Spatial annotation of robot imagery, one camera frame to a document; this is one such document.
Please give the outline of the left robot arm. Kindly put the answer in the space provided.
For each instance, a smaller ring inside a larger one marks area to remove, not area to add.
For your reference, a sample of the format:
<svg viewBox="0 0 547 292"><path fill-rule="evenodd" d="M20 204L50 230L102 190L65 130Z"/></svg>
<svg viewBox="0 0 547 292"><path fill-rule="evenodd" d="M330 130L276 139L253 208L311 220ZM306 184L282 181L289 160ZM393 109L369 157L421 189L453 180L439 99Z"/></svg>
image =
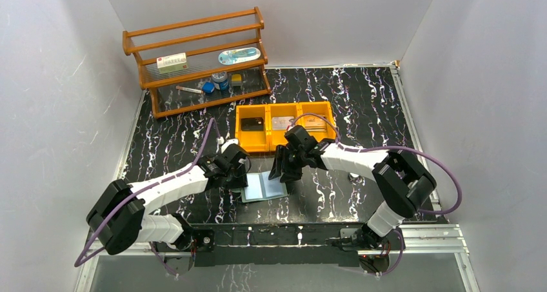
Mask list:
<svg viewBox="0 0 547 292"><path fill-rule="evenodd" d="M110 255L136 242L163 242L178 251L201 246L203 230L191 227L178 213L153 212L183 197L245 180L248 157L238 144L228 144L220 153L203 155L195 164L161 177L133 183L117 179L107 186L86 222Z"/></svg>

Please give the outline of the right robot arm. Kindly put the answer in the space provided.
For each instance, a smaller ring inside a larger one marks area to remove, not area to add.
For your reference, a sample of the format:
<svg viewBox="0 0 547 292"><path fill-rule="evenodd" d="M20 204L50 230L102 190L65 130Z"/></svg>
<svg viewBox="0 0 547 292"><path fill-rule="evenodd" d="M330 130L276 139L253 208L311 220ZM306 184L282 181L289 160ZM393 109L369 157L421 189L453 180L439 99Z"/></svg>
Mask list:
<svg viewBox="0 0 547 292"><path fill-rule="evenodd" d="M270 180L297 181L303 168L310 167L345 171L375 181L384 200L361 228L364 243L371 249L381 249L389 233L418 213L437 186L411 150L351 150L334 139L317 141L299 125L284 137L287 143L276 147Z"/></svg>

